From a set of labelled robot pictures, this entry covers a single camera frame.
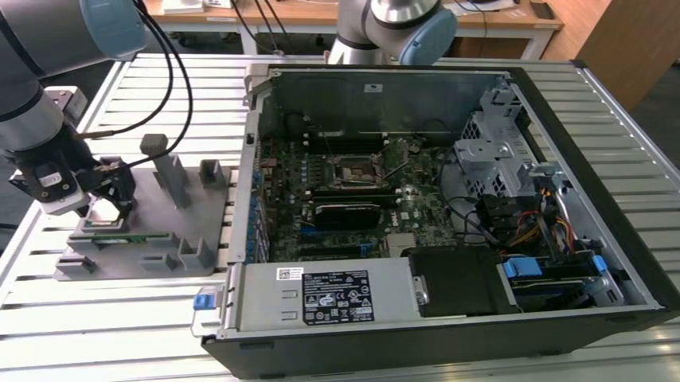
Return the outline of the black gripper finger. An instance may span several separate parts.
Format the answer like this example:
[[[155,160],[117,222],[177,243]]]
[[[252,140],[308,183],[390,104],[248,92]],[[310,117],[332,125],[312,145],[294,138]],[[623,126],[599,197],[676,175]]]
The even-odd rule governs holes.
[[[101,157],[100,172],[104,173],[101,186],[92,192],[93,195],[109,201],[118,211],[118,218],[128,217],[135,207],[136,182],[127,163],[116,156]]]

